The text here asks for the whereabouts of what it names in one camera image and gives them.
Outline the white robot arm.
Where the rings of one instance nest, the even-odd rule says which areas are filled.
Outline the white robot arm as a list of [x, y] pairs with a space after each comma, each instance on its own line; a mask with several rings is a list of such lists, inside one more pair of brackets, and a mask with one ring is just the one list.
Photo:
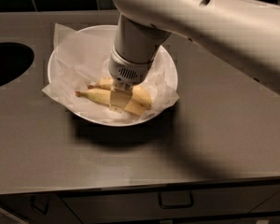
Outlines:
[[119, 23], [109, 72], [121, 110], [171, 34], [202, 46], [280, 95], [280, 6], [257, 0], [113, 0]]

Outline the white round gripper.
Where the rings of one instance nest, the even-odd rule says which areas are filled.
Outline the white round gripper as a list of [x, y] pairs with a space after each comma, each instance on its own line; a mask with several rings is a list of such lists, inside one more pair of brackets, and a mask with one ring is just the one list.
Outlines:
[[119, 50], [112, 48], [109, 73], [113, 88], [110, 91], [109, 108], [121, 113], [132, 99], [132, 85], [142, 83], [153, 64], [153, 54], [145, 49]]

